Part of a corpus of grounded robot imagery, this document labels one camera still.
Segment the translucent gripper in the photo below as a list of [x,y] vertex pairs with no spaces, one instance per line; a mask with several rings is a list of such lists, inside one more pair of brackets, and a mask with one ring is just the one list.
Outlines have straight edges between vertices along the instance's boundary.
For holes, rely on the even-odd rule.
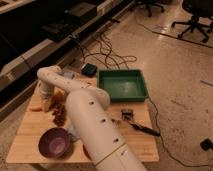
[[63,101],[64,93],[56,90],[52,96],[41,98],[41,108],[44,112],[48,112],[55,104],[62,103]]

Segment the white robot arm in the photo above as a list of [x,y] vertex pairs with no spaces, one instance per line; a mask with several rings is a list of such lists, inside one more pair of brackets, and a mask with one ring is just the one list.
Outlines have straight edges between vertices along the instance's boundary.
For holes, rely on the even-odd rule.
[[37,71],[41,96],[51,96],[55,87],[67,93],[67,114],[97,171],[147,171],[106,113],[108,93],[62,73],[57,65]]

